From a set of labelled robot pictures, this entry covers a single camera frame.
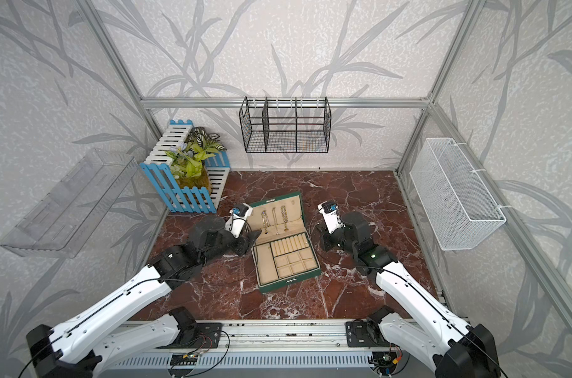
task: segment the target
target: wall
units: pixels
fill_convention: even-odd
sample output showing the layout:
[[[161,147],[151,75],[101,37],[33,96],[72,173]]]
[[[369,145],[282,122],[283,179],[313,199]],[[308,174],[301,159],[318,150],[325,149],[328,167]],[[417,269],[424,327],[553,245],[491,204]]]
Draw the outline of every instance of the wall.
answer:
[[[437,99],[572,289],[572,1],[484,8]],[[572,377],[572,336],[502,229],[439,249],[409,171],[402,178],[456,311],[496,337],[509,376]]]
[[[423,97],[467,1],[94,3],[144,97]],[[235,169],[393,169],[418,116],[333,112],[328,155],[246,155],[236,109],[157,117],[221,134]]]
[[[75,14],[72,2],[0,1],[0,238],[89,148],[142,160],[155,144],[87,26],[71,26]],[[163,208],[137,174],[75,259],[0,247],[0,378],[30,359],[30,329],[77,314],[140,268]]]

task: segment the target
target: artificial plant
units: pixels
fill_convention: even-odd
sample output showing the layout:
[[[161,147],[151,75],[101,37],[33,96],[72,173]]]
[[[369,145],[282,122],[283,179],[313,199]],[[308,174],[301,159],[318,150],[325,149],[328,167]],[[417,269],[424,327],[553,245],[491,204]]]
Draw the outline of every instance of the artificial plant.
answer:
[[[180,187],[206,186],[209,192],[211,191],[203,161],[215,156],[219,151],[227,151],[219,137],[219,134],[208,134],[203,127],[196,127],[191,130],[184,143],[165,151],[165,154],[173,159],[170,172]]]

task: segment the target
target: green jewelry box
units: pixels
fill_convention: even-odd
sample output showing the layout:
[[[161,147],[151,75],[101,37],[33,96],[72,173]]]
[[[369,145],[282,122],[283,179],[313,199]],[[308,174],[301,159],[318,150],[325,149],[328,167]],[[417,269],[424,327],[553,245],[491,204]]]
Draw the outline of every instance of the green jewelry box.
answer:
[[[247,222],[261,230],[252,248],[259,291],[267,293],[322,273],[309,234],[300,192],[251,204]]]

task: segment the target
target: marble floor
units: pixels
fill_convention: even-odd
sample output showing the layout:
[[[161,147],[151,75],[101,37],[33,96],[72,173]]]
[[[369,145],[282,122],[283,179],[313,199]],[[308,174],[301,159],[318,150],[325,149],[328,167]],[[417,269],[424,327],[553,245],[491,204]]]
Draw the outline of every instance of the marble floor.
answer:
[[[357,210],[371,223],[374,241],[390,249],[424,288],[435,295],[402,194],[391,171],[376,172],[230,172],[219,215],[226,217],[238,202],[253,203],[300,191],[308,230],[319,223],[317,204],[333,199],[341,214]],[[189,228],[203,215],[169,215],[150,258],[183,244]],[[186,307],[196,319],[329,319],[365,318],[387,304],[408,314],[376,284],[368,283],[342,251],[323,252],[312,233],[322,274],[262,294],[252,255],[224,255],[169,295],[142,309],[133,320],[152,320],[172,308]]]

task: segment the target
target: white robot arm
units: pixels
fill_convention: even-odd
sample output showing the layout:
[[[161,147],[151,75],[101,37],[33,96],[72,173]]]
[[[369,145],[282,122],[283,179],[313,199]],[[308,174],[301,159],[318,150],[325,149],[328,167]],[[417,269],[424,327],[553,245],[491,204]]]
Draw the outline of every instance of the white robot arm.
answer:
[[[386,248],[374,244],[368,222],[359,212],[339,215],[338,205],[326,201],[318,205],[325,225],[318,224],[320,247],[334,247],[353,254],[360,273],[374,278],[418,323],[402,319],[384,306],[357,323],[364,327],[370,345],[399,345],[423,362],[438,377],[499,377],[494,337],[481,324],[469,323],[450,312],[426,291]]]
[[[39,325],[31,330],[26,340],[39,378],[96,377],[131,355],[180,345],[207,333],[205,329],[212,324],[206,323],[201,329],[185,308],[121,333],[112,332],[143,307],[187,282],[208,261],[228,250],[239,255],[250,250],[260,231],[241,232],[252,208],[240,204],[230,213],[227,222],[216,215],[204,217],[192,227],[186,244],[166,249],[127,283],[82,313],[53,328]]]

